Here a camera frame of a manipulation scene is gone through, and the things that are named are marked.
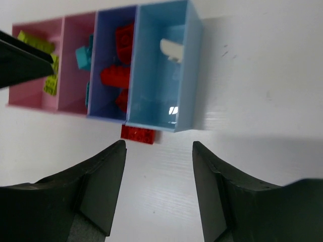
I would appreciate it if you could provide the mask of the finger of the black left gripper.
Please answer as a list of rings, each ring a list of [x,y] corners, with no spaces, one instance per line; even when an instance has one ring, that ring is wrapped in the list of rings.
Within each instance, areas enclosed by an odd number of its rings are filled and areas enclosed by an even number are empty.
[[[1,88],[54,74],[50,54],[1,31]]]

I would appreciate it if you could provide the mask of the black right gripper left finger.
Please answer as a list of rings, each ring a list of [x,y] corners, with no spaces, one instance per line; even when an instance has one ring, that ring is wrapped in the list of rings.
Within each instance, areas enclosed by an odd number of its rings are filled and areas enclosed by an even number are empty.
[[[1,241],[104,241],[126,161],[119,140],[35,183],[1,187]]]

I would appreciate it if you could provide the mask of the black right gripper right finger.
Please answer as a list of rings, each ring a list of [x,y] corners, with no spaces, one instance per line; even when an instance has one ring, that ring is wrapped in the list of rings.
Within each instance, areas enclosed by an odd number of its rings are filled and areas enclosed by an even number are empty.
[[[192,146],[205,241],[322,241],[322,180],[274,185]]]

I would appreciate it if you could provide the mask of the yellow-green lego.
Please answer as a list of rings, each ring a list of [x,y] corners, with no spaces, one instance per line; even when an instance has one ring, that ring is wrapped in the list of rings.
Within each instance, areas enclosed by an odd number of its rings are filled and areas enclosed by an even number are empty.
[[[53,43],[50,43],[44,39],[35,37],[31,34],[28,34],[24,31],[20,31],[18,37],[19,40],[21,40],[22,42],[36,48],[39,49],[45,53],[51,54],[54,52],[55,50],[55,45]]]

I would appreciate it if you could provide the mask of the green lego from multicolour stack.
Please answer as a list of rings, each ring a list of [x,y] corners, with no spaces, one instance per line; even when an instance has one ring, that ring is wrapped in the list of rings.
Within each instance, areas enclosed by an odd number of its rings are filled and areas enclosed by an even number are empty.
[[[53,63],[51,65],[52,68],[53,68],[53,72],[54,72],[55,75],[57,75],[58,70],[59,70],[59,56],[56,55],[56,54],[53,54],[53,53],[51,53],[50,55],[51,55],[52,60],[53,60]]]

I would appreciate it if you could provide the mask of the long green lego brick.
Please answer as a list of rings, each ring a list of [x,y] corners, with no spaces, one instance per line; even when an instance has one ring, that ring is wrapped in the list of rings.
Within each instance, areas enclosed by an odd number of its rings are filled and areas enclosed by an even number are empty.
[[[46,78],[43,91],[51,96],[56,96],[58,85],[58,76],[51,75]]]

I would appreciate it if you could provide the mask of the small cyan lego brick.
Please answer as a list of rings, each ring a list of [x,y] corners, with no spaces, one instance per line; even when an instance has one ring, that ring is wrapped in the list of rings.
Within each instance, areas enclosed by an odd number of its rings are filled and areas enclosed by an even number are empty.
[[[76,60],[77,60],[79,69],[86,70],[86,71],[91,70],[92,50],[93,50],[93,34],[89,36],[88,46],[80,47],[75,51]]]

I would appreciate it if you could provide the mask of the wide red lego brick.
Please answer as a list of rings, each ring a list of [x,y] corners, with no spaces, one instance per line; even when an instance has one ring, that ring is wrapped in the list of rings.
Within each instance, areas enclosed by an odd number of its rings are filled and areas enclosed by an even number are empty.
[[[121,138],[152,145],[155,139],[155,130],[122,125]]]

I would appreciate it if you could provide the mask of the curved red lego brick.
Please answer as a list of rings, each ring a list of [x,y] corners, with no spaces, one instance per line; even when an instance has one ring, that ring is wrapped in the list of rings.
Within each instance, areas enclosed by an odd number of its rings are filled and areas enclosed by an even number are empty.
[[[134,22],[116,29],[116,48],[119,60],[129,65],[132,58]]]

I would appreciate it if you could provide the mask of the small red lego brick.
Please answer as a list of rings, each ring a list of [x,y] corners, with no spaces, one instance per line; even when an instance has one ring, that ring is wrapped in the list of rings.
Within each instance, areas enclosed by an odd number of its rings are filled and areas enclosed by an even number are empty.
[[[115,100],[117,107],[124,113],[127,113],[128,91],[129,89],[123,89]]]

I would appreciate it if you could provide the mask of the grey white lego piece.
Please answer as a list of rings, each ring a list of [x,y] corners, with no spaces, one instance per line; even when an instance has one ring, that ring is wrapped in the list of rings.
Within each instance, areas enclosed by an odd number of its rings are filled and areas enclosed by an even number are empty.
[[[184,46],[182,44],[163,38],[160,41],[160,50],[169,61],[180,64],[183,60]]]

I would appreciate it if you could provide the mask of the green red cyan lego stack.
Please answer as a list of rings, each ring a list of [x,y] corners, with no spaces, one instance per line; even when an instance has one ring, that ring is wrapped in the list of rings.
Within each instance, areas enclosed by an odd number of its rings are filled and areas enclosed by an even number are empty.
[[[111,65],[101,71],[101,82],[104,85],[127,89],[130,81],[130,70],[130,66]]]

